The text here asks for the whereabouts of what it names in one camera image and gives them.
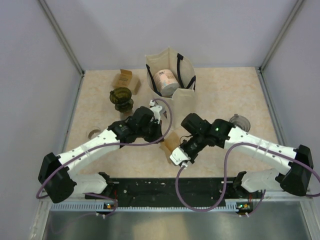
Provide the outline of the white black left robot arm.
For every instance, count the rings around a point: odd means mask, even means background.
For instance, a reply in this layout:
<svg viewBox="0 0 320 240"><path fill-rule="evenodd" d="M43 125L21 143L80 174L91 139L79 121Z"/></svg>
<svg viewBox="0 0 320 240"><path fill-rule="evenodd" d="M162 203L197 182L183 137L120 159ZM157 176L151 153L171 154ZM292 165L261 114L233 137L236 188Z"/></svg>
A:
<svg viewBox="0 0 320 240"><path fill-rule="evenodd" d="M161 112L163 107L141 106L133 115L113 122L96 137L64 153L47 154L38 174L41 188L55 204L72 195L94 193L109 198L114 191L109 176L104 172L80 175L90 163L109 152L124 146L133 146L138 138L146 144L158 143L163 139Z"/></svg>

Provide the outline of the olive green coffee dripper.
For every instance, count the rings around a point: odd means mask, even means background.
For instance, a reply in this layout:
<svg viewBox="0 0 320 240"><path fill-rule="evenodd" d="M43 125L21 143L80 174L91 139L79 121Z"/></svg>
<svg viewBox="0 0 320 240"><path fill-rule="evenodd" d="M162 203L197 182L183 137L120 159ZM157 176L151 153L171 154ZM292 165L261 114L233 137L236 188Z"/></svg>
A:
<svg viewBox="0 0 320 240"><path fill-rule="evenodd" d="M109 93L109 100L120 113L129 112L133 109L134 101L132 99L132 92L126 87L113 89Z"/></svg>

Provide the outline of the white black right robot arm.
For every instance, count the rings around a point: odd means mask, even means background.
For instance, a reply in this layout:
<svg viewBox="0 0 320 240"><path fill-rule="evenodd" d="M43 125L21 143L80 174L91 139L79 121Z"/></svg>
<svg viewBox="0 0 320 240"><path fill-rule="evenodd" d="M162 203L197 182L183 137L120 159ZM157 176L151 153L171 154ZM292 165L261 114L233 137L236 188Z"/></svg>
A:
<svg viewBox="0 0 320 240"><path fill-rule="evenodd" d="M186 168L194 163L199 152L205 147L225 149L229 155L237 150L271 166L260 172L240 172L233 181L233 192L245 198L258 190L283 190L294 196L307 195L313 160L311 150L300 145L297 148L279 145L256 137L235 124L216 119L213 123L190 113L181 126L191 134L170 155L174 165Z"/></svg>

